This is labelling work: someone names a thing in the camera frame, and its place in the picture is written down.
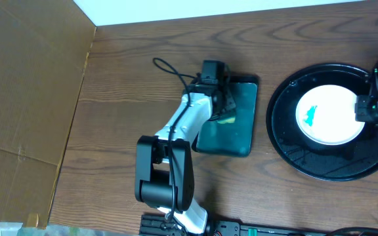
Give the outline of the green yellow sponge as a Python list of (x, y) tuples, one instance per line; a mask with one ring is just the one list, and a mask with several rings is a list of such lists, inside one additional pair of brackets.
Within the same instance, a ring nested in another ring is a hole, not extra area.
[(220, 117), (217, 119), (218, 124), (232, 124), (236, 121), (235, 116), (226, 116), (226, 117)]

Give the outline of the white plate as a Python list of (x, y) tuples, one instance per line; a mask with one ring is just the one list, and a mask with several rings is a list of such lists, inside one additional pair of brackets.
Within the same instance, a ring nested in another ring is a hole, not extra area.
[(301, 132), (314, 142), (338, 146), (355, 139), (365, 123), (356, 120), (357, 95), (339, 85), (322, 85), (298, 101), (295, 118)]

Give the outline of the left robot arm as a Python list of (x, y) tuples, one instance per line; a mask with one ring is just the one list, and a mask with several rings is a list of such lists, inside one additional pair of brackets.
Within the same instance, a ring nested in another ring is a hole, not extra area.
[(181, 103), (167, 124), (136, 145), (135, 197), (165, 213), (191, 234), (203, 234), (208, 213), (194, 199), (191, 148), (202, 126), (235, 107), (228, 88), (231, 75), (200, 77), (185, 85)]

